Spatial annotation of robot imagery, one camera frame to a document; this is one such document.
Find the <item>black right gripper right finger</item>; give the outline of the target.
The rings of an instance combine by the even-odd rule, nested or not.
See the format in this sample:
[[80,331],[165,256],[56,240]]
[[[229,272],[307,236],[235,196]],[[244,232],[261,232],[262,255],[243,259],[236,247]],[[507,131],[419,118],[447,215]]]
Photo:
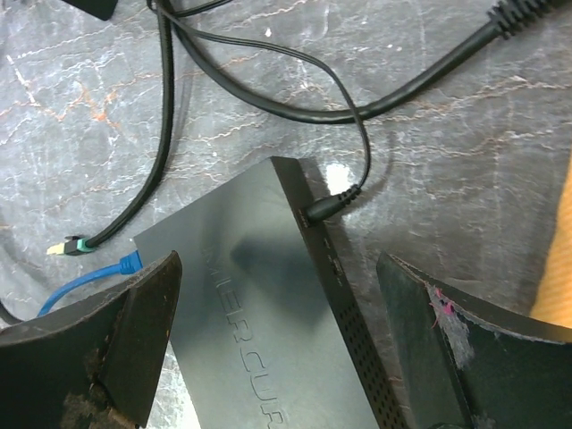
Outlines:
[[376,263],[416,428],[569,428],[571,331],[386,253]]

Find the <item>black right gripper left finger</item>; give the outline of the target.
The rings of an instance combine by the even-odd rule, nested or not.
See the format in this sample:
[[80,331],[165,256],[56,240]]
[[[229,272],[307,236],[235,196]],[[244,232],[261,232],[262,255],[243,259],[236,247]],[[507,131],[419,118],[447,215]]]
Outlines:
[[3,428],[147,426],[182,277],[176,252],[1,331]]

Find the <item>black network switch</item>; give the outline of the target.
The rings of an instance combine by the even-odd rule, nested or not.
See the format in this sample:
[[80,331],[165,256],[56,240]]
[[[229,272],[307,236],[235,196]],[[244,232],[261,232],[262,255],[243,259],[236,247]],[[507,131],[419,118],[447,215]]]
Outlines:
[[144,263],[180,257],[171,344],[204,428],[407,424],[312,201],[274,156],[135,238]]

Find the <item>black power adapter brick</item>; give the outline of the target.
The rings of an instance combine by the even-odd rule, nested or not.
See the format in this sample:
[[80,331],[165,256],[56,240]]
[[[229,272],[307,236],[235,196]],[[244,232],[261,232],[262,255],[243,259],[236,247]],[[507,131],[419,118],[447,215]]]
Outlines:
[[109,21],[118,4],[118,0],[63,0],[68,5],[93,16],[100,21]]

